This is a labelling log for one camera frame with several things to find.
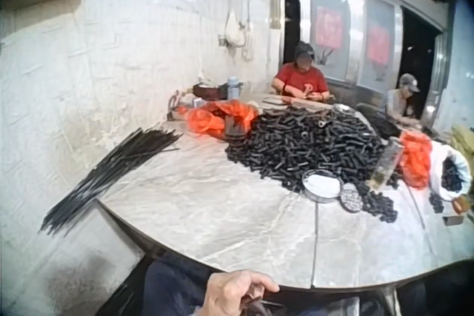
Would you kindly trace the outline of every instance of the white marble table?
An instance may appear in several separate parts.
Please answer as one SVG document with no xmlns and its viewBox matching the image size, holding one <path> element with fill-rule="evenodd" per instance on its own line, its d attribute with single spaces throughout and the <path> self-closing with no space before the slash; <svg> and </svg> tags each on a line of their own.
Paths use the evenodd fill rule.
<svg viewBox="0 0 474 316">
<path fill-rule="evenodd" d="M 168 249 L 224 271 L 250 268 L 300 289 L 394 284 L 474 257 L 474 225 L 445 227 L 429 192 L 387 189 L 395 223 L 315 204 L 227 160 L 226 144 L 185 132 L 179 150 L 123 177 L 103 205 Z"/>
</svg>

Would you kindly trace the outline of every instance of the orange plastic bag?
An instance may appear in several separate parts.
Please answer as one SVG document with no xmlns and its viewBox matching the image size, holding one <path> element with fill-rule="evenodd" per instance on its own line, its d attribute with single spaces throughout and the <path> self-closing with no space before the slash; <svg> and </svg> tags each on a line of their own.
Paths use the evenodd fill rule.
<svg viewBox="0 0 474 316">
<path fill-rule="evenodd" d="M 405 183 L 418 189 L 426 188 L 430 183 L 431 139 L 424 133 L 403 131 L 400 140 L 404 145 L 400 167 Z"/>
<path fill-rule="evenodd" d="M 238 100 L 211 101 L 188 112 L 187 124 L 190 130 L 223 139 L 225 122 L 222 117 L 218 116 L 218 112 L 240 118 L 244 124 L 245 132 L 250 130 L 250 123 L 258 115 L 254 107 Z"/>
</svg>

